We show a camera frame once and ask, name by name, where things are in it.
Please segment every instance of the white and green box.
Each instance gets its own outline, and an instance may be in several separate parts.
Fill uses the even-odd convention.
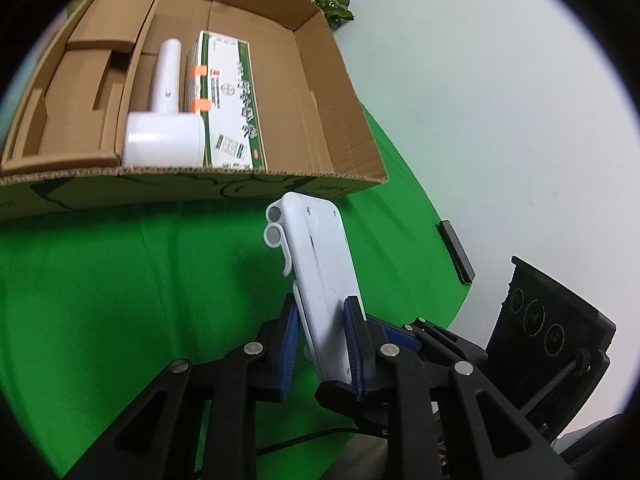
[[[249,44],[202,30],[186,74],[185,110],[204,119],[203,165],[265,170]]]

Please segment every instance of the white hair dryer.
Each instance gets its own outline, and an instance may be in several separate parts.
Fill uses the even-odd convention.
[[[180,113],[178,40],[160,45],[151,86],[150,111],[127,117],[122,165],[125,167],[199,167],[204,161],[205,131],[200,114]]]

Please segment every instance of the green tablecloth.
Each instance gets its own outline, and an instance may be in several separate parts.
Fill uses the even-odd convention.
[[[396,324],[447,326],[468,288],[436,211],[366,115],[389,183],[337,201],[364,307]],[[262,241],[269,203],[137,205],[1,226],[0,384],[60,476],[171,359],[220,358],[278,315],[291,278]],[[350,423],[316,404],[316,386],[299,352],[286,402],[258,406],[258,446]],[[258,478],[317,479],[345,441],[263,456]]]

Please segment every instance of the open cardboard box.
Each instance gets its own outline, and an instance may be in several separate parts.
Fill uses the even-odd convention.
[[[182,103],[200,30],[250,44],[267,169],[120,167],[160,44],[182,42]],[[31,78],[1,171],[0,219],[290,190],[332,198],[386,181],[334,37],[305,0],[83,0]]]

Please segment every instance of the green stripe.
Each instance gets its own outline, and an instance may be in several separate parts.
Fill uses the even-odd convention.
[[[202,35],[202,58],[200,63],[207,66],[209,62],[209,35]],[[207,74],[200,76],[200,97],[207,99],[209,97],[209,85],[207,84]],[[204,166],[211,166],[211,140],[209,133],[209,112],[201,112],[204,119]]]
[[[254,169],[264,168],[264,151],[262,150],[262,133],[260,132],[260,123],[258,122],[258,110],[255,106],[255,93],[254,93],[254,78],[251,72],[251,57],[249,56],[249,45],[242,41],[238,41],[238,54],[240,57],[240,63],[242,64],[243,79],[249,82],[251,88],[251,108],[254,111],[254,117],[247,124],[252,124],[255,127],[257,135],[255,138],[249,137],[249,147],[251,149],[251,159],[254,164]]]

